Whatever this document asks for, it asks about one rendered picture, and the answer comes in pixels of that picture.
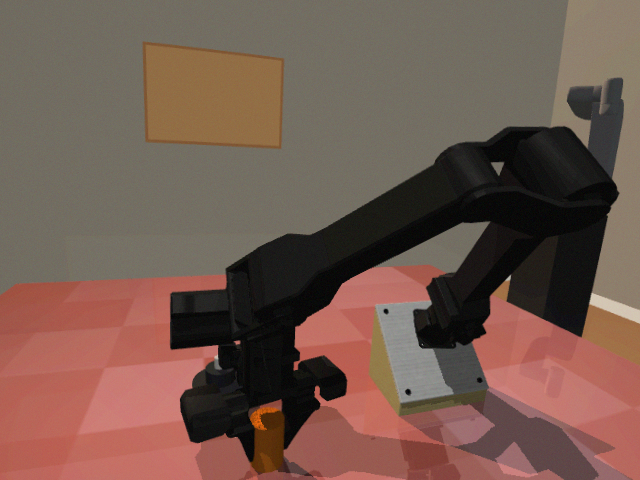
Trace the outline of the orange knob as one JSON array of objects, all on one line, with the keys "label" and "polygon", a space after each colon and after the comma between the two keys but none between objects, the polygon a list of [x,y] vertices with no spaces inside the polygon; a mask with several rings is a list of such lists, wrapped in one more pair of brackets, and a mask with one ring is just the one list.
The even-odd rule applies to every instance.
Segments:
[{"label": "orange knob", "polygon": [[255,428],[252,467],[262,473],[280,468],[284,459],[285,416],[276,408],[255,410],[250,420]]}]

